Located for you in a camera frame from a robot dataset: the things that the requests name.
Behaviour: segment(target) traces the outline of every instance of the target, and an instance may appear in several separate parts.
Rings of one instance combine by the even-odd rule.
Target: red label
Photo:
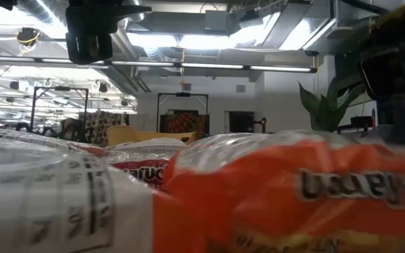
[[[154,188],[160,188],[163,181],[163,169],[168,160],[143,160],[138,162],[119,162],[112,164],[115,168],[129,172],[136,179]]]

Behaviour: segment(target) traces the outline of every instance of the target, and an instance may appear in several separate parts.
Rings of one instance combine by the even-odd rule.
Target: fluorescent light
[[[94,65],[77,65],[78,68],[93,68],[107,70],[109,66],[94,66]]]
[[[60,104],[62,104],[62,105],[67,105],[68,104],[68,101],[67,100],[65,100],[65,99],[63,99],[63,98],[53,98],[53,102],[57,102],[57,103],[60,103]]]
[[[18,62],[34,62],[35,60],[33,58],[23,58],[23,57],[4,57],[0,56],[0,61],[13,61],[14,58],[16,58],[16,61]]]
[[[113,113],[117,112],[136,113],[132,109],[101,109],[101,110],[104,112],[113,112]]]
[[[225,49],[235,45],[227,36],[184,35],[179,46],[188,49]]]
[[[310,25],[306,19],[301,20],[301,22],[293,29],[293,31],[282,43],[280,50],[298,50],[304,46],[306,41],[310,39]]]
[[[49,92],[49,91],[46,91],[44,94],[45,94],[45,95],[48,95],[48,96],[50,96],[50,97],[53,97],[53,98],[56,97],[56,95],[52,94],[52,93]]]
[[[134,34],[127,33],[129,41],[134,46],[157,48],[162,46],[177,46],[176,38],[169,34]]]
[[[0,109],[12,109],[12,110],[32,110],[31,106],[12,106],[12,105],[0,105]],[[84,112],[84,108],[62,108],[62,107],[50,107],[50,106],[36,106],[36,111],[49,111],[49,110],[62,110],[63,112]],[[87,112],[96,112],[96,109],[88,108]]]
[[[43,59],[44,63],[72,63],[68,59]]]
[[[333,18],[321,31],[317,32],[315,36],[312,37],[302,48],[304,50],[308,49],[315,41],[320,39],[320,37],[327,32],[335,23],[337,22],[337,18]]]
[[[182,67],[202,67],[202,68],[219,68],[219,69],[238,69],[243,68],[242,65],[227,65],[227,64],[206,64],[206,63],[182,63]]]
[[[308,67],[277,67],[277,66],[251,66],[251,70],[281,71],[281,72],[311,72]]]
[[[68,99],[70,99],[70,100],[85,100],[85,98],[81,98],[81,97],[69,97]],[[105,100],[108,100],[108,98],[89,98],[89,100],[105,101]]]
[[[173,67],[173,63],[158,63],[158,62],[129,62],[129,61],[112,61],[114,65],[129,65],[129,66],[146,66],[146,67]]]

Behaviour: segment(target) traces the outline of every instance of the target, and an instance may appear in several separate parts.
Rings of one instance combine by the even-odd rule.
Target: black metal frame
[[[34,115],[35,115],[35,103],[37,102],[37,99],[41,98],[42,93],[40,94],[39,97],[37,97],[37,91],[43,89],[45,90],[44,92],[53,89],[55,91],[85,91],[85,106],[84,106],[84,120],[82,122],[82,133],[85,133],[85,123],[86,123],[86,116],[87,116],[87,103],[89,101],[89,90],[85,88],[70,88],[70,87],[34,87],[34,98],[32,98],[32,113],[31,113],[31,129],[34,129]]]
[[[160,124],[160,114],[159,114],[159,109],[160,109],[160,97],[162,95],[170,95],[170,96],[176,96],[176,97],[191,97],[191,96],[204,96],[206,103],[205,103],[205,114],[209,115],[209,95],[207,94],[192,94],[192,93],[185,93],[185,96],[182,96],[182,93],[159,93],[157,95],[157,122],[155,123],[155,131],[159,132],[159,124]]]

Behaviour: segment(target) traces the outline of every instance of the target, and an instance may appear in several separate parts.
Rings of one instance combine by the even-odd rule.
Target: plastic bag
[[[173,197],[66,141],[0,131],[0,252],[203,252],[201,226]]]
[[[216,252],[405,252],[405,148],[333,134],[234,134],[174,157],[163,190]]]
[[[163,170],[167,168],[169,159],[185,147],[185,143],[175,138],[154,138],[109,147],[103,159],[149,186],[160,189]]]

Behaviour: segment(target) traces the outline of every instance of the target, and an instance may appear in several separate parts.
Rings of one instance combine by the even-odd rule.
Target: doorway
[[[253,133],[254,112],[226,112],[226,133]]]

